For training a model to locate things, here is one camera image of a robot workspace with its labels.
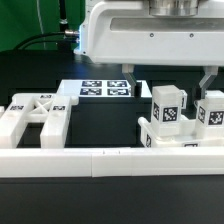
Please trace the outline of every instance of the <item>white block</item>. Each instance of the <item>white block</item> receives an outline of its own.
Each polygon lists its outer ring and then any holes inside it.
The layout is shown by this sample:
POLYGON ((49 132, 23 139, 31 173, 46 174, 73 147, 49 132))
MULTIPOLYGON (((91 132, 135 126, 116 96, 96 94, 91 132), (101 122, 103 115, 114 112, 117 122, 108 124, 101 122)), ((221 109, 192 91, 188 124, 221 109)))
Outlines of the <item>white block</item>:
POLYGON ((152 96, 159 105, 182 105, 182 92, 176 86, 156 86, 152 96))
POLYGON ((182 92, 175 86, 153 87, 151 124, 159 137, 178 135, 182 92))
POLYGON ((41 148, 64 148, 70 115, 71 97, 56 96, 40 135, 41 148))
POLYGON ((17 95, 0 119, 0 148, 16 148, 27 126, 26 114, 33 109, 32 96, 17 95))
POLYGON ((133 176, 223 174, 223 148, 161 148, 134 153, 133 176))
POLYGON ((132 154, 113 153, 94 154, 92 156, 92 176, 131 176, 132 154))
POLYGON ((221 138, 224 133, 224 98, 206 96, 198 102, 195 131, 197 138, 221 138))
POLYGON ((91 153, 74 151, 0 150, 0 177, 91 177, 91 153))

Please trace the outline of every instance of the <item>green background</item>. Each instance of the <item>green background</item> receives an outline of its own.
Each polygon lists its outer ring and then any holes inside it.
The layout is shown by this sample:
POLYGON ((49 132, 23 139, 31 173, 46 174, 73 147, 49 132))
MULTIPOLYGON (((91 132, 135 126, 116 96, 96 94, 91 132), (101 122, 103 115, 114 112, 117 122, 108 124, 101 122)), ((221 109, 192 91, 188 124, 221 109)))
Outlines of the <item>green background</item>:
MULTIPOLYGON (((84 6, 85 0, 66 0, 70 28, 77 29, 84 20, 84 6)), ((59 31, 58 0, 40 0, 40 10, 44 32, 59 31)), ((13 49, 24 39, 40 33, 36 0, 0 0, 0 51, 13 49)))

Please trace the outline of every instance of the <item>black and white pattern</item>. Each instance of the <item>black and white pattern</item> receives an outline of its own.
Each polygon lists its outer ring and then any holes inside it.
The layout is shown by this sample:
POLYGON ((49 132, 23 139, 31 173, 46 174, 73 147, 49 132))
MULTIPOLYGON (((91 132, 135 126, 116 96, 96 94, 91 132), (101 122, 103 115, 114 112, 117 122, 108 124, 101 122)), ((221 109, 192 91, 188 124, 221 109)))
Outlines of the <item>black and white pattern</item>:
POLYGON ((187 143, 187 144, 184 144, 184 147, 198 147, 198 143, 187 143))
POLYGON ((177 121, 178 107, 165 107, 163 109, 163 122, 177 121))
POLYGON ((205 122, 205 110, 202 107, 199 107, 198 120, 200 120, 203 124, 205 122))
POLYGON ((11 106, 10 110, 22 110, 24 106, 11 106))
POLYGON ((51 99, 52 95, 41 95, 41 99, 51 99))
POLYGON ((65 110, 65 106, 54 106, 53 107, 53 110, 57 110, 57 111, 63 111, 63 110, 65 110))
POLYGON ((150 136, 147 134, 147 138, 146 138, 146 147, 150 148, 152 145, 152 139, 150 138, 150 136))
POLYGON ((83 89, 81 89, 80 95, 85 95, 85 96, 102 95, 102 89, 83 88, 83 89))
POLYGON ((83 81, 82 86, 84 86, 84 87, 101 87, 102 81, 83 81))
POLYGON ((108 87, 127 87, 126 81, 107 81, 108 87))
POLYGON ((222 125, 224 111, 211 111, 209 115, 208 125, 222 125))
POLYGON ((159 106, 154 103, 154 107, 153 107, 153 116, 159 120, 159 106))
POLYGON ((128 89, 108 89, 108 96, 128 96, 128 89))

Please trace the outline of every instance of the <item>block with marker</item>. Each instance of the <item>block with marker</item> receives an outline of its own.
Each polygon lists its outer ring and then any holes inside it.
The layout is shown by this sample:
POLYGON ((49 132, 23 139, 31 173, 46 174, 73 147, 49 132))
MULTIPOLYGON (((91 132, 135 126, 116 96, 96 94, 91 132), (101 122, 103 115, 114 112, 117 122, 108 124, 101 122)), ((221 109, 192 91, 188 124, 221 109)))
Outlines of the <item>block with marker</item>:
POLYGON ((197 104, 196 119, 181 114, 187 94, 175 86, 152 91, 151 122, 141 117, 141 142, 146 148, 222 146, 224 143, 224 94, 207 91, 197 104))

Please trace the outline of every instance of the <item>cable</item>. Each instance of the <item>cable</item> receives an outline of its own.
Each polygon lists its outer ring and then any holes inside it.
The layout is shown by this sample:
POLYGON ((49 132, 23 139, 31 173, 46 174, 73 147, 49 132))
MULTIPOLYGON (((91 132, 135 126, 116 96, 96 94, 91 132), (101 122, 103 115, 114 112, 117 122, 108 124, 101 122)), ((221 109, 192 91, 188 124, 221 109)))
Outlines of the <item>cable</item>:
POLYGON ((37 1, 37 15, 38 15, 38 20, 39 20, 39 24, 40 24, 40 31, 42 34, 44 34, 44 27, 43 27, 41 12, 40 12, 40 0, 36 0, 36 1, 37 1))
POLYGON ((40 41, 34 41, 31 43, 25 44, 21 49, 25 50, 27 47, 33 44, 41 44, 41 43, 58 43, 58 42, 63 42, 64 40, 40 40, 40 41))
POLYGON ((50 37, 50 36, 61 36, 61 35, 64 35, 64 34, 65 34, 64 32, 53 32, 53 33, 45 33, 45 34, 35 35, 35 36, 32 36, 32 37, 29 37, 29 38, 25 39, 24 41, 22 41, 21 43, 16 45, 14 47, 14 50, 19 50, 20 47, 22 47, 24 44, 29 43, 32 40, 36 40, 36 39, 44 38, 44 37, 50 37))

